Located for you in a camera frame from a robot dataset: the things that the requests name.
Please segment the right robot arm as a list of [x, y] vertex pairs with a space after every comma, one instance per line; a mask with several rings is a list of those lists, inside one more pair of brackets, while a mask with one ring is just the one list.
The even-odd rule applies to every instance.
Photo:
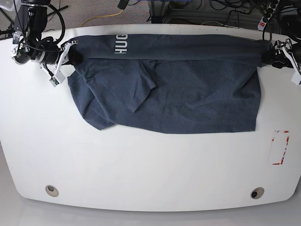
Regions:
[[[60, 65], [80, 64], [83, 56], [72, 47], [77, 41], [67, 41], [58, 46], [66, 31], [64, 19], [58, 9], [49, 0], [21, 2], [20, 8], [16, 11], [11, 58], [19, 65], [34, 61], [51, 77], [55, 73], [49, 69], [49, 65], [54, 65], [58, 69]], [[48, 22], [48, 8], [58, 15], [61, 22], [61, 35], [57, 40], [51, 36], [42, 38]]]

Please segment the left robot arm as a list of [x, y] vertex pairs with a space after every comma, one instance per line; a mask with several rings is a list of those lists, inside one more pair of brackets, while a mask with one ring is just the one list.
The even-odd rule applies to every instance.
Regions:
[[269, 21], [275, 19], [285, 41], [267, 42], [268, 49], [262, 55], [262, 62], [275, 68], [297, 68], [301, 71], [301, 2], [299, 0], [273, 0], [270, 9], [262, 18], [263, 32], [270, 28]]

